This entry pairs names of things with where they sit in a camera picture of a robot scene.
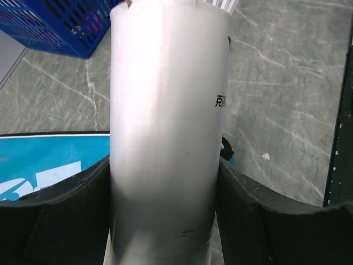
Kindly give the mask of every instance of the floor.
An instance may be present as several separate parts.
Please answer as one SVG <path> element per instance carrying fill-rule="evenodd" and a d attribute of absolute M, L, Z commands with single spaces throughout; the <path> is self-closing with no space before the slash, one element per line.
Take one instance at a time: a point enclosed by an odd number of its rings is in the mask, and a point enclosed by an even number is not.
<path fill-rule="evenodd" d="M 16 68 L 27 48 L 0 30 L 0 89 Z"/>
<path fill-rule="evenodd" d="M 236 168 L 313 205 L 323 201 L 352 12 L 351 0 L 239 0 L 233 13 L 224 136 Z M 89 60 L 28 51 L 0 90 L 0 134 L 108 130 L 109 67 L 110 32 Z"/>

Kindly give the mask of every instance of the blue crate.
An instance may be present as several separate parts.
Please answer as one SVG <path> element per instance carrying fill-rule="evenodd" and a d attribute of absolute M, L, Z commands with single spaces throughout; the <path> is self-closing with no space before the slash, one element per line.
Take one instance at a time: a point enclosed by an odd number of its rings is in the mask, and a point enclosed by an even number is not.
<path fill-rule="evenodd" d="M 89 58 L 122 0 L 0 0 L 0 30 L 28 48 Z"/>

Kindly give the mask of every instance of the blue mat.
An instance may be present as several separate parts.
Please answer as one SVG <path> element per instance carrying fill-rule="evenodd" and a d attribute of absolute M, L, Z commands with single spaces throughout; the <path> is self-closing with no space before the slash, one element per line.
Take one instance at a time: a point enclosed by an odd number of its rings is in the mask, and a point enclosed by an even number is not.
<path fill-rule="evenodd" d="M 109 134 L 0 137 L 0 200 L 17 200 L 109 154 Z"/>

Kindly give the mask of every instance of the white cylinder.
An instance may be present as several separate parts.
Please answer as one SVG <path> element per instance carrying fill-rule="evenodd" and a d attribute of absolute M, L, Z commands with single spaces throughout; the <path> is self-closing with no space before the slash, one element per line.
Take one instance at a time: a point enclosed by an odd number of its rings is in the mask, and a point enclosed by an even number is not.
<path fill-rule="evenodd" d="M 134 0 L 110 18 L 116 264 L 209 264 L 231 17 L 195 0 Z"/>

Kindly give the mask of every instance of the small white debris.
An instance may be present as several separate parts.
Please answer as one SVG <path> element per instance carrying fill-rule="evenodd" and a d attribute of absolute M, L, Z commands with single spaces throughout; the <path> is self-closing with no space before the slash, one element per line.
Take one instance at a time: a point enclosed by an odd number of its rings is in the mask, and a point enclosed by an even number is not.
<path fill-rule="evenodd" d="M 270 155 L 268 153 L 263 155 L 263 158 L 265 158 L 266 160 L 270 160 Z"/>

